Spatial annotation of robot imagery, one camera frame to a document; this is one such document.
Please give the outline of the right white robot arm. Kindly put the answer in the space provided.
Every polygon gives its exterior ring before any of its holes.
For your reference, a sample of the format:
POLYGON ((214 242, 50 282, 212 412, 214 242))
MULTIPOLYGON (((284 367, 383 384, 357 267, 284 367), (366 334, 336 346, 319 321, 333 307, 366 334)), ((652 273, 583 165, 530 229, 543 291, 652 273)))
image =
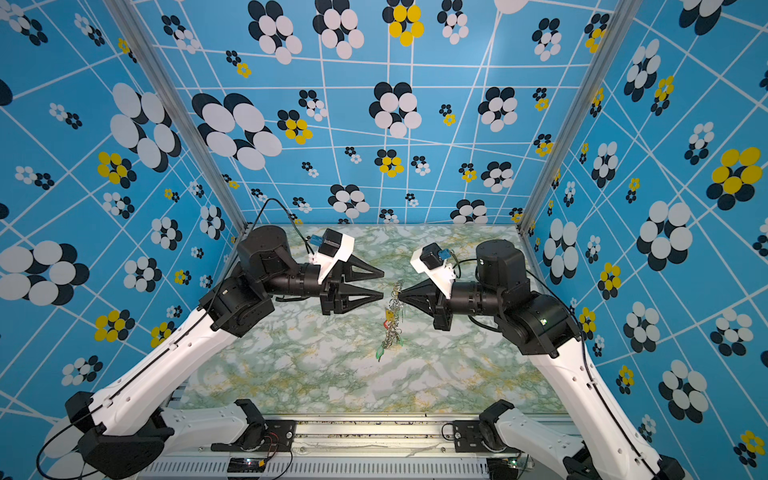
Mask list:
POLYGON ((497 332, 548 381, 578 430, 562 434, 498 400, 479 416, 489 450, 517 449, 563 479, 689 478, 634 428, 590 360, 571 312, 558 298, 532 289, 524 254, 513 243, 480 243, 472 281, 457 279, 449 257, 436 243, 414 251, 411 266, 428 278, 402 290, 399 300, 442 331, 456 315, 492 318, 497 332))

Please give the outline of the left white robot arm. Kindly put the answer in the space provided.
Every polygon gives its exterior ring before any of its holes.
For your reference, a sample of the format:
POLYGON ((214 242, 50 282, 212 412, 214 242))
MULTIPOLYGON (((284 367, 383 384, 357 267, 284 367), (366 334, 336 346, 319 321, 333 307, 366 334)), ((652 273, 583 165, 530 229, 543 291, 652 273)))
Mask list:
POLYGON ((215 451, 274 447, 263 415, 248 399, 226 408, 165 409, 192 373, 275 310, 274 296, 316 298, 324 315, 382 299, 359 282, 384 272, 353 253, 355 240, 328 229, 308 243, 308 260, 292 256, 286 232, 263 225, 237 246, 230 276, 200 299, 187 319, 136 366, 95 393, 78 392, 65 407, 80 431, 77 451, 95 474, 125 479, 164 453, 197 446, 215 451))

